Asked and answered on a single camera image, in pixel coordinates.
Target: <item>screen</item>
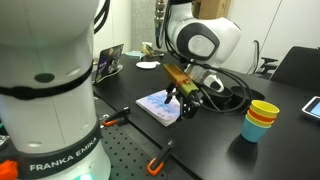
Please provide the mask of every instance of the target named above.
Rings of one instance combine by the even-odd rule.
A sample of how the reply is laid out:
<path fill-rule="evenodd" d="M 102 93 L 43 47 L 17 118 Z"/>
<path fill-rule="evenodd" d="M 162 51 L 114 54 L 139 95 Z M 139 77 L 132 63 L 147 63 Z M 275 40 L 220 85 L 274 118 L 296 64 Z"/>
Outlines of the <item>screen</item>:
<path fill-rule="evenodd" d="M 311 110 L 312 114 L 315 114 L 317 116 L 320 116 L 320 103 L 318 103 L 312 110 Z"/>

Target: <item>laptop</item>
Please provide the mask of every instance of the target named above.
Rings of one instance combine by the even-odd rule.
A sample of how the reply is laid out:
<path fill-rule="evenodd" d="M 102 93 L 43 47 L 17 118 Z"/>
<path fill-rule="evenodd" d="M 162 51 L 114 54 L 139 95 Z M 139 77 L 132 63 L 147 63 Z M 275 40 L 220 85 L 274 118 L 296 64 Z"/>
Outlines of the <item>laptop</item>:
<path fill-rule="evenodd" d="M 122 70 L 123 66 L 120 64 L 122 49 L 123 44 L 120 44 L 100 52 L 97 69 L 91 74 L 92 84 L 96 84 Z"/>

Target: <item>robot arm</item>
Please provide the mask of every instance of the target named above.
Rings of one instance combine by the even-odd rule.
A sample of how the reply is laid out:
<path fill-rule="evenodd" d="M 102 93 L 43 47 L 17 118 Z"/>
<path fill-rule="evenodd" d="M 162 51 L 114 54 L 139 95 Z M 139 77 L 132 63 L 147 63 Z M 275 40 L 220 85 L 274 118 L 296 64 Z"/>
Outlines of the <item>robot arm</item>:
<path fill-rule="evenodd" d="M 219 68 L 240 40 L 238 26 L 225 18 L 198 20 L 193 18 L 190 0 L 171 0 L 167 14 L 167 36 L 174 50 L 181 56 L 199 64 Z M 186 73 L 195 82 L 217 92 L 223 84 L 213 70 L 189 65 Z"/>

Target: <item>black table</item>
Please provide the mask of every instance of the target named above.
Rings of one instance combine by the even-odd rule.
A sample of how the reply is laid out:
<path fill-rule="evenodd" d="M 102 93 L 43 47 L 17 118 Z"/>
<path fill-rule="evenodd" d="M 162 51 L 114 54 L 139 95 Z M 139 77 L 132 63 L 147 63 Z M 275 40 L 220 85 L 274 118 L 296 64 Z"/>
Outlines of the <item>black table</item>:
<path fill-rule="evenodd" d="M 175 63 L 169 55 L 161 63 Z M 142 70 L 138 58 L 122 56 L 123 70 L 95 85 L 94 92 L 115 109 L 131 108 L 130 121 L 158 145 L 177 140 L 173 158 L 201 179 L 270 180 L 320 179 L 320 125 L 306 119 L 301 108 L 315 92 L 238 74 L 252 89 L 281 110 L 276 122 L 257 144 L 241 135 L 244 115 L 227 116 L 200 109 L 193 119 L 162 126 L 135 100 L 163 90 L 169 79 L 163 68 Z M 222 78 L 226 87 L 235 85 Z"/>

